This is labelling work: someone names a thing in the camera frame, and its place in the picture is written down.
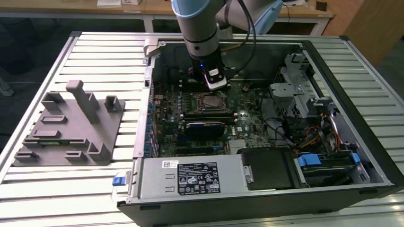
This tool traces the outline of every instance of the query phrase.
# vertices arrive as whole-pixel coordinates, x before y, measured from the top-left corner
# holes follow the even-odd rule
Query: wooden desk
[[[146,0],[143,11],[149,14],[147,20],[175,19],[169,1]],[[334,13],[329,9],[326,9],[326,12],[315,10],[315,0],[309,0],[307,5],[290,6],[289,9],[283,7],[275,22],[313,23],[314,27],[310,35],[321,35],[333,16]]]
[[[139,5],[123,5],[121,8],[97,9],[97,0],[0,0],[0,17],[39,18],[103,18],[142,19],[145,32],[153,32],[153,20],[175,19],[170,2],[142,0]],[[314,0],[307,6],[283,8],[277,22],[313,23],[310,35],[321,35],[333,12],[314,9]]]

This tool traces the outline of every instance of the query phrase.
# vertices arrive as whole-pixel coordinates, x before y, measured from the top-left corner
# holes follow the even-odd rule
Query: cable
[[[9,82],[7,84],[42,84],[38,82],[22,81],[22,82]]]
[[[253,37],[253,46],[251,46],[251,52],[250,52],[250,56],[246,60],[246,62],[243,63],[243,65],[239,67],[239,69],[235,70],[235,74],[239,73],[241,70],[245,69],[245,67],[247,66],[251,58],[253,58],[253,55],[254,55],[254,51],[255,51],[255,45],[257,45],[257,34],[255,34],[255,30],[254,30],[254,25],[253,25],[253,21],[251,21],[251,18],[250,18],[250,14],[247,12],[247,9],[246,9],[246,6],[243,4],[243,1],[242,0],[238,0],[238,3],[239,3],[239,6],[242,8],[242,11],[245,13],[245,16],[247,17],[247,20],[249,20],[249,24],[250,24],[250,28],[251,28],[251,37]]]
[[[290,22],[290,14],[289,14],[289,6],[283,4],[283,6],[287,8],[287,23]]]
[[[10,133],[2,133],[2,132],[0,132],[0,136],[3,136],[3,137],[10,137],[10,136],[11,136],[11,134],[10,134]]]
[[[249,31],[250,31],[250,23],[249,23],[249,18],[247,18],[246,15],[245,15],[245,19],[246,19],[246,27],[247,27],[247,29],[246,29],[246,36],[245,36],[243,41],[242,41],[239,44],[235,44],[235,45],[231,45],[231,46],[229,46],[229,47],[222,48],[222,49],[219,50],[221,52],[230,51],[230,50],[233,50],[233,49],[241,47],[241,46],[246,43],[246,41],[247,41],[247,39],[249,39]]]
[[[318,126],[309,127],[309,129],[307,129],[307,131],[306,131],[306,133],[305,133],[305,139],[309,138],[309,131],[310,131],[311,129],[318,129],[318,128],[319,128]]]

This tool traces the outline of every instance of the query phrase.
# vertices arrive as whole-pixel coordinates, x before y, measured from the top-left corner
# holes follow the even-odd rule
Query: metal slatted table
[[[179,34],[81,33],[69,37],[6,147],[0,155],[0,226],[135,226],[110,200],[111,177],[131,166],[139,92],[147,71],[142,64],[146,38]],[[404,102],[349,41],[338,37],[271,36],[259,39],[310,40],[398,168],[404,170]],[[107,166],[10,167],[13,155],[43,109],[47,91],[63,91],[69,79],[85,82],[97,98],[126,101]],[[317,83],[326,91],[318,78]],[[63,98],[70,94],[61,92]],[[338,212],[229,221],[191,226],[402,226],[404,196],[359,202]]]

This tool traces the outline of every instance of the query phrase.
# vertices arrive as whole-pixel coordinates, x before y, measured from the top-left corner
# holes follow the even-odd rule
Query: black cable
[[[245,36],[245,39],[243,39],[242,43],[239,44],[239,46],[242,46],[249,39],[250,23],[249,23],[249,18],[246,15],[245,15],[245,19],[246,19],[246,36]]]
[[[282,128],[282,126],[279,125],[279,126],[277,126],[277,128],[274,129],[274,141],[273,141],[273,144],[275,144],[275,142],[277,142],[277,130],[278,130],[278,128]]]
[[[238,3],[239,3],[239,6],[241,6],[241,8],[242,8],[243,14],[245,14],[245,16],[246,16],[246,18],[247,18],[249,25],[250,25],[250,28],[251,28],[253,46],[251,46],[250,56],[249,56],[246,62],[243,63],[243,65],[239,67],[239,69],[235,70],[235,72],[234,72],[235,74],[239,73],[239,71],[241,71],[242,69],[245,69],[245,67],[247,66],[247,64],[249,64],[249,62],[250,62],[250,60],[251,60],[251,58],[253,58],[254,51],[255,51],[255,45],[257,45],[257,34],[255,34],[255,30],[254,30],[254,25],[253,25],[253,21],[251,21],[251,18],[250,18],[250,14],[249,14],[249,12],[247,12],[247,9],[246,9],[246,6],[245,6],[245,4],[243,4],[243,1],[242,1],[242,0],[238,0]]]
[[[290,22],[290,14],[289,14],[289,6],[283,4],[283,6],[287,8],[287,23]]]
[[[249,31],[250,31],[250,23],[249,23],[249,18],[247,18],[246,15],[245,15],[245,19],[246,19],[246,27],[247,27],[245,39],[242,40],[242,42],[241,42],[239,44],[235,44],[235,45],[233,45],[233,46],[230,46],[230,47],[227,47],[227,48],[222,48],[222,49],[221,49],[221,52],[230,51],[230,50],[233,50],[233,49],[241,47],[241,46],[246,43],[246,41],[247,41],[247,39],[249,39]]]
[[[0,132],[0,136],[10,137],[11,135],[10,135],[9,133],[2,133],[2,132]]]

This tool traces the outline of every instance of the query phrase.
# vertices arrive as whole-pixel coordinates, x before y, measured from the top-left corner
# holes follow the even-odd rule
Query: warning label
[[[178,194],[197,195],[219,192],[217,163],[178,164]]]

